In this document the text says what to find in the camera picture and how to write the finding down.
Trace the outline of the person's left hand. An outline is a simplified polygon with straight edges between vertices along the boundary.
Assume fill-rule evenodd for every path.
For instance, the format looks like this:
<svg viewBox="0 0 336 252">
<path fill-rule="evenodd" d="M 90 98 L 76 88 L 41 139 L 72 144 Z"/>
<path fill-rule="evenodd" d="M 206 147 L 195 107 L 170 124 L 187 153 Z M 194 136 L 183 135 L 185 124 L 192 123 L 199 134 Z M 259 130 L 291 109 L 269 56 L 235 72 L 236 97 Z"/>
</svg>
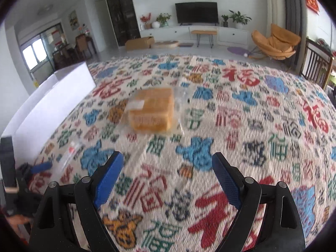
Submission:
<svg viewBox="0 0 336 252">
<path fill-rule="evenodd" d="M 24 225 L 24 224 L 30 224 L 32 222 L 32 219 L 29 217 L 25 217 L 21 214 L 13 215 L 10 217 L 6 217 L 7 222 L 11 226 L 18 226 L 18 225 Z"/>
</svg>

